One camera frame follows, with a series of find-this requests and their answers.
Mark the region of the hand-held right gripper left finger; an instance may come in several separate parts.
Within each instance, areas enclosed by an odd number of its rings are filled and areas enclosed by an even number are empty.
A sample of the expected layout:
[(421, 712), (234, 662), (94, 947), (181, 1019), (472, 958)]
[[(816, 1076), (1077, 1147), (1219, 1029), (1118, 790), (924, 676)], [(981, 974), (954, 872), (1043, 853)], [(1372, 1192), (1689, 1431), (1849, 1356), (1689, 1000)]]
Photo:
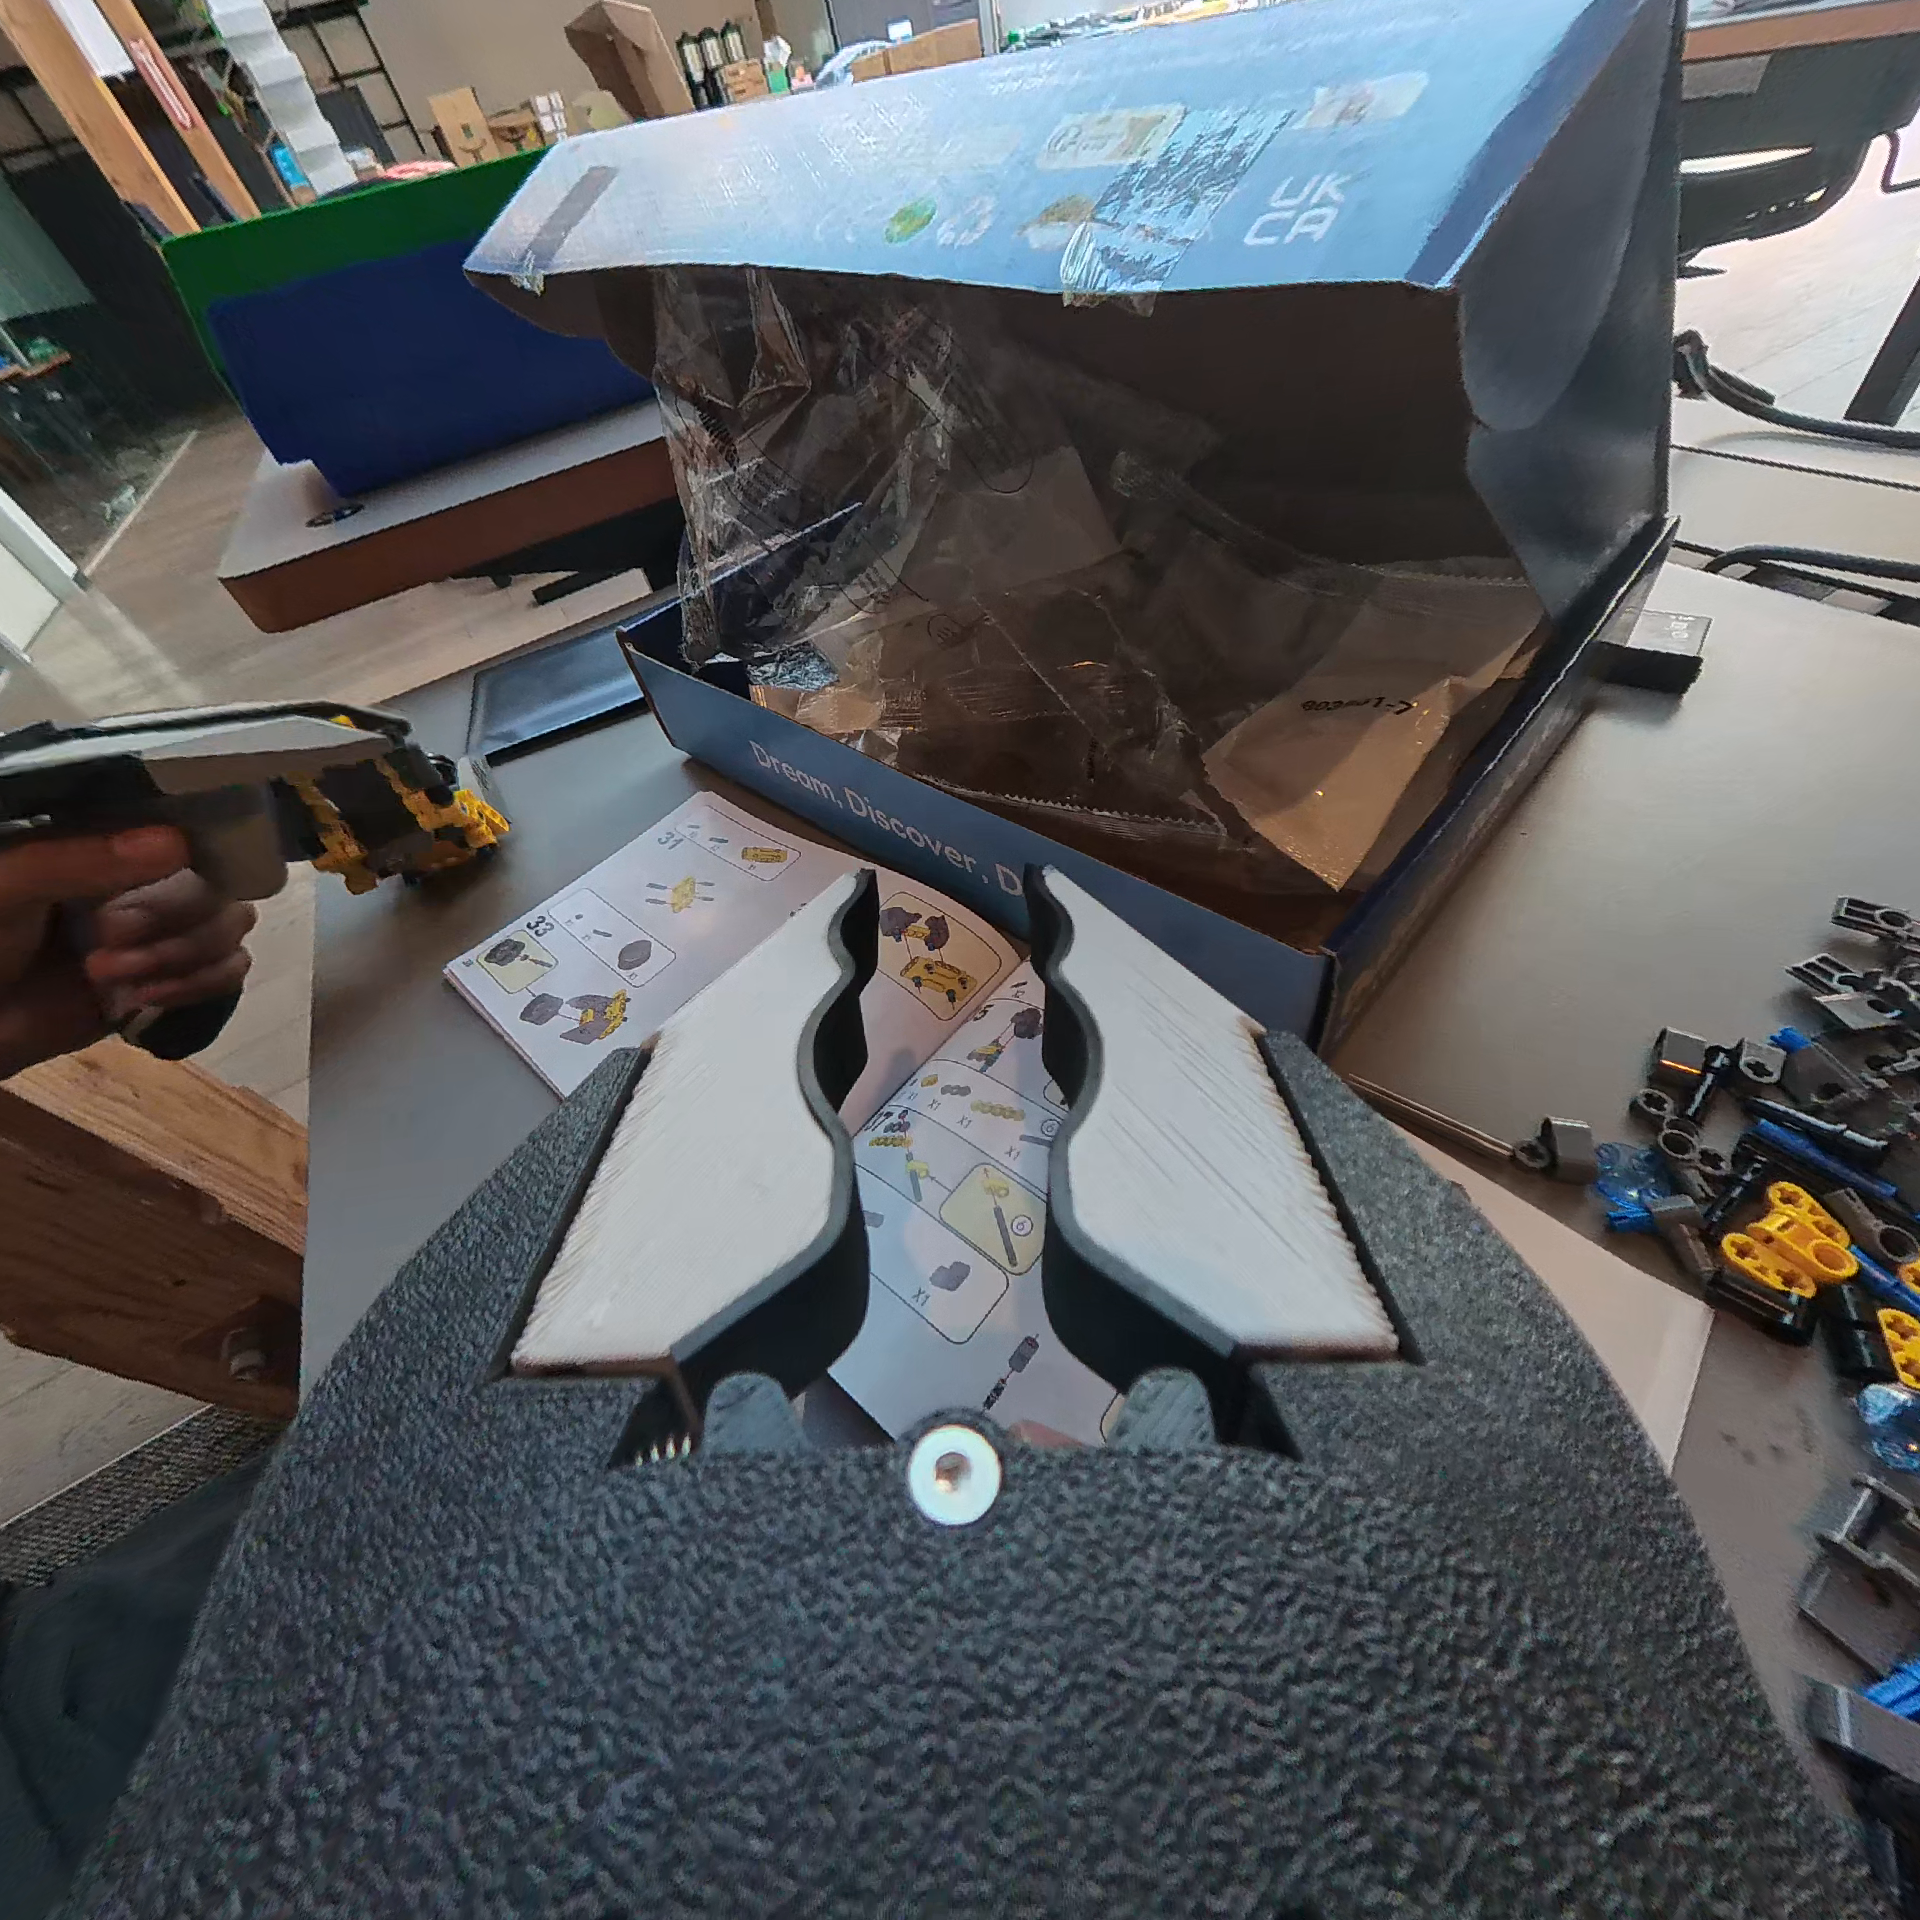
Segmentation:
[(793, 1399), (851, 1343), (870, 1284), (841, 1104), (870, 977), (874, 869), (853, 869), (622, 1055), (536, 1183), (516, 1384), (638, 1381), (707, 1409), (730, 1375)]

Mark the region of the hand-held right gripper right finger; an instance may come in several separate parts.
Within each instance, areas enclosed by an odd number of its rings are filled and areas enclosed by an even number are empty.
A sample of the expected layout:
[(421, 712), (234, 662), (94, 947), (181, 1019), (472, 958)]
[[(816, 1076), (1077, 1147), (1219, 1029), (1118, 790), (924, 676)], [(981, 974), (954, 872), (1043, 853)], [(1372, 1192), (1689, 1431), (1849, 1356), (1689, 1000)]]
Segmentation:
[(1094, 1374), (1402, 1356), (1265, 1025), (1053, 865), (1026, 869), (1046, 1147), (1046, 1318)]

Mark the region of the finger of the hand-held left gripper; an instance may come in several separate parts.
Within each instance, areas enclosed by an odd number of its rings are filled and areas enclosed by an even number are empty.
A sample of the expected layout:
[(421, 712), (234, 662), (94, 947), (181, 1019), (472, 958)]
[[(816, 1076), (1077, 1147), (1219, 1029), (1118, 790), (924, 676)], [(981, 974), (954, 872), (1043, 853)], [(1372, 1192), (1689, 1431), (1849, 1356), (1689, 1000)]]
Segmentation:
[(398, 745), (380, 728), (293, 710), (121, 727), (90, 739), (97, 752), (125, 755), (147, 765), (333, 765), (380, 759)]
[(142, 755), (161, 821), (185, 838), (187, 865), (230, 900), (266, 900), (286, 883), (272, 784), (355, 760), (358, 745)]

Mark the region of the yellow grey brick model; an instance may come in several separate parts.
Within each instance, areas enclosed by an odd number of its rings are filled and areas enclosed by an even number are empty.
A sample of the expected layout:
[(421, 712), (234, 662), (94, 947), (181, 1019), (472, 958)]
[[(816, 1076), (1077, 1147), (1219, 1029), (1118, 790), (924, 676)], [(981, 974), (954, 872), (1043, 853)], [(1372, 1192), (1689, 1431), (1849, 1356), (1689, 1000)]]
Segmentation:
[(512, 835), (480, 759), (417, 743), (274, 782), (272, 792), (288, 859), (338, 878), (350, 896), (454, 872)]

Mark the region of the grey desk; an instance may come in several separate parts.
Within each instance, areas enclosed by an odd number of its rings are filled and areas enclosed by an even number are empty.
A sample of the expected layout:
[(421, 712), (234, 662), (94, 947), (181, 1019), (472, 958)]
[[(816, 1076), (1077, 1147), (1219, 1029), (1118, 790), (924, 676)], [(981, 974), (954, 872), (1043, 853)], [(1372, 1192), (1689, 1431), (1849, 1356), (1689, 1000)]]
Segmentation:
[[(1610, 1132), (1662, 1025), (1762, 1040), (1786, 967), (1835, 947), (1841, 896), (1916, 910), (1916, 620), (1662, 567), (1648, 611), (1706, 616), (1675, 696), (1595, 683), (1489, 769), (1445, 823), (1424, 896), (1355, 977), (1307, 998), (1344, 1073), (1502, 1137), (1540, 1117)], [(714, 787), (785, 827), (789, 784), (742, 789), (651, 712), (560, 735), (496, 775), (514, 835), (448, 893), (321, 896), (310, 1030), (301, 1384), (421, 1241), (554, 1111), (441, 968)]]

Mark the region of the person's left hand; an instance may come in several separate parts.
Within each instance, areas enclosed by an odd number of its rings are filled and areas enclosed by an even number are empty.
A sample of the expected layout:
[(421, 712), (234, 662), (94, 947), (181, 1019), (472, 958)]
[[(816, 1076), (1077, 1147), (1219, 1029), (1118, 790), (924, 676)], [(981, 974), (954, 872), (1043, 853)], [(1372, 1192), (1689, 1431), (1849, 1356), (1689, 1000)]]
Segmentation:
[(3, 853), (3, 1076), (125, 1019), (237, 995), (251, 903), (187, 865), (174, 827), (17, 838)]

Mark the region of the building instruction booklet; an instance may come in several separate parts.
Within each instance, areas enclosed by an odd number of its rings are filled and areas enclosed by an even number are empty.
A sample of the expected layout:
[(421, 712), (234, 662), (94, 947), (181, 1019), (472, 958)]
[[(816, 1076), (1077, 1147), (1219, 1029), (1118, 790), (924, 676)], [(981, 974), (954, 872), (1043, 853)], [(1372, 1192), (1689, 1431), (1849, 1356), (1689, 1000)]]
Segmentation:
[[(444, 977), (568, 1095), (854, 864), (702, 792)], [(843, 1109), (870, 1304), (832, 1379), (891, 1436), (973, 1407), (1100, 1446), (1120, 1400), (1051, 1332), (1040, 1287), (1050, 1145), (1066, 1119), (1043, 1064), (1040, 977), (924, 880), (877, 869), (877, 897), (869, 1063)]]

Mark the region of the wood-edged grey table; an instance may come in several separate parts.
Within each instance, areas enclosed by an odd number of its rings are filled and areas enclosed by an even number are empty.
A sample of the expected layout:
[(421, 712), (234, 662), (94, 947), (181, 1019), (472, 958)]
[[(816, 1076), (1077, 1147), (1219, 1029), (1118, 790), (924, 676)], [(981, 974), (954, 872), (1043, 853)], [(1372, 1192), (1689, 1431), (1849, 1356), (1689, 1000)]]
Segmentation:
[(217, 575), (251, 625), (290, 633), (444, 581), (594, 585), (676, 529), (665, 427), (645, 400), (358, 493), (262, 455)]

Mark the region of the black flat tray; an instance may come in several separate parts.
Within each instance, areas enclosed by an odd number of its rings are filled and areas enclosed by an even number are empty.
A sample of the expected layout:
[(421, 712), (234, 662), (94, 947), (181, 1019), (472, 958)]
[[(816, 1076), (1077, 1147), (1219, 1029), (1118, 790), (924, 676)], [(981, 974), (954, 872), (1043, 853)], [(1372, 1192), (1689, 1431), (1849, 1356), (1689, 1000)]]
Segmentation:
[(645, 692), (614, 630), (586, 630), (480, 668), (472, 681), (467, 755), (506, 760), (547, 740), (620, 723)]

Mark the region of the blue plastic bin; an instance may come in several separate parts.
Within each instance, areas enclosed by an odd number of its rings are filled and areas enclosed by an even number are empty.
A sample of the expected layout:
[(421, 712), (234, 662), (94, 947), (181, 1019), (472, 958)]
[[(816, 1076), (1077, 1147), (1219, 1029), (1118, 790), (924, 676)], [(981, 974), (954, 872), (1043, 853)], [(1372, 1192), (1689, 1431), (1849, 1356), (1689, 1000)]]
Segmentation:
[(422, 246), (209, 304), (229, 385), (277, 464), (313, 464), (358, 495), (653, 395), (603, 343), (477, 289), (467, 252)]

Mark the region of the wooden beam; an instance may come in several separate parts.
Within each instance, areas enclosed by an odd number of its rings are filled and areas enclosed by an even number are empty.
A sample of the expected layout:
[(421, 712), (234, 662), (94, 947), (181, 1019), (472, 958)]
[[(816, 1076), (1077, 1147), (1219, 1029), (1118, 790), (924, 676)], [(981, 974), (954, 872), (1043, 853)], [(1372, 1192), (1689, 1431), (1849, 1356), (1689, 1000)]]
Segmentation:
[(3, 1331), (30, 1353), (290, 1421), (307, 1129), (110, 1040), (3, 1088)]

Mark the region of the green plastic bin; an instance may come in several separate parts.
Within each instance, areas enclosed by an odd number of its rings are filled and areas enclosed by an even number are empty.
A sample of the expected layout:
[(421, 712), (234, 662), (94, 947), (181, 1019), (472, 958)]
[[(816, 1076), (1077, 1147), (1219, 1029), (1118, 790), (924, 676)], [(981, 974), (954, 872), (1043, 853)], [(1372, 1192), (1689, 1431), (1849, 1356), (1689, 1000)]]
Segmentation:
[(221, 383), (230, 383), (210, 331), (213, 304), (448, 241), (472, 246), (541, 155), (528, 150), (432, 175), (362, 183), (301, 208), (163, 236), (158, 257), (209, 366)]

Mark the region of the pile of loose brick pieces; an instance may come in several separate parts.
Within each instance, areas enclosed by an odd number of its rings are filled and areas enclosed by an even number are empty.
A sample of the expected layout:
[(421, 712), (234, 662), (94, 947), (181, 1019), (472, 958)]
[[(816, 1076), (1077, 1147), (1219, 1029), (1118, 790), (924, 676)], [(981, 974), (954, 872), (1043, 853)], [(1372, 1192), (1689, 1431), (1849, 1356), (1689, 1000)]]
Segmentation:
[(1788, 967), (1800, 1023), (1736, 1043), (1664, 1029), (1629, 1096), (1636, 1142), (1548, 1117), (1499, 1142), (1662, 1243), (1706, 1304), (1821, 1347), (1868, 1470), (1814, 1535), (1796, 1614), (1857, 1679), (1811, 1683), (1809, 1733), (1864, 1820), (1916, 1839), (1916, 911), (1830, 910), (1841, 949)]

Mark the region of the crumpled clear plastic bags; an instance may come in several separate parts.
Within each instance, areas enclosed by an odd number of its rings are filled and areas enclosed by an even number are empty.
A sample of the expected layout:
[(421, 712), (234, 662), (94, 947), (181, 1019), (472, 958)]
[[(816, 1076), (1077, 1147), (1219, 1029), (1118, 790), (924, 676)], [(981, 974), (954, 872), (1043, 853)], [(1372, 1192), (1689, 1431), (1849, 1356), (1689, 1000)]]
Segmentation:
[(651, 320), (688, 665), (1219, 911), (1378, 878), (1553, 635), (1464, 495), (1100, 367), (1137, 315), (667, 268)]

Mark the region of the small black device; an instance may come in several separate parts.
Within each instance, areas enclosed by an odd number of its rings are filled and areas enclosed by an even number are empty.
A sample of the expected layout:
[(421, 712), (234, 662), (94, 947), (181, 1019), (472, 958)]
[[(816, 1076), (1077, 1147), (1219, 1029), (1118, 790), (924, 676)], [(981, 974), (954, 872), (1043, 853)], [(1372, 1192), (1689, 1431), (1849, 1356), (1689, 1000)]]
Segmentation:
[(1710, 633), (1708, 614), (1646, 607), (1629, 635), (1597, 643), (1597, 678), (1677, 700), (1701, 673)]

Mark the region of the person's leg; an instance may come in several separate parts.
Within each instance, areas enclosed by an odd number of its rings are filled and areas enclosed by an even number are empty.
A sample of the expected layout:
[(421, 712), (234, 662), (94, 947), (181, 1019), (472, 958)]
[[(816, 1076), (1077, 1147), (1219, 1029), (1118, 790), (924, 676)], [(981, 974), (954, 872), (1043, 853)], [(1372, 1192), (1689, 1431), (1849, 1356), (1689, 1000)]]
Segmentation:
[(153, 1734), (266, 1459), (166, 1504), (3, 1614), (3, 1916), (59, 1905)]

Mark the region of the blue cardboard box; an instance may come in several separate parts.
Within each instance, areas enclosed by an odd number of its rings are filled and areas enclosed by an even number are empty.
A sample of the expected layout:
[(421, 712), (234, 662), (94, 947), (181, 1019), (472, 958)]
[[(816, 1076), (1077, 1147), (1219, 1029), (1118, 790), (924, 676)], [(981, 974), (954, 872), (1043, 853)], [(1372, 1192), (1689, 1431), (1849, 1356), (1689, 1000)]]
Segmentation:
[(1424, 896), (1445, 823), (1624, 640), (1673, 539), (1680, 4), (1282, 4), (698, 111), (547, 158), (472, 252), (474, 283), (653, 376), (660, 270), (958, 288), (1154, 395), (1292, 424), (1281, 478), (1386, 500), (1448, 489), (1499, 532), (1553, 635), (1378, 878), (1219, 911), (795, 725), (739, 668), (684, 659), (681, 588), (627, 643), (691, 760), (1024, 931), (1059, 857), (1258, 1019), (1328, 1048), (1307, 998)]

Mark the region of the black office chair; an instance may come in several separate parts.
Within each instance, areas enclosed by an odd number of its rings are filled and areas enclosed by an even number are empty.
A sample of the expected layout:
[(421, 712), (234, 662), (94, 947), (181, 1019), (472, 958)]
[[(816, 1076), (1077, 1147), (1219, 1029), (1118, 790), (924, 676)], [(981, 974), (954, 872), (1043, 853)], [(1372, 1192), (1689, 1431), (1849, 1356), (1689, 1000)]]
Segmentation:
[(1790, 233), (1859, 179), (1917, 107), (1917, 36), (1851, 38), (1682, 65), (1677, 264)]

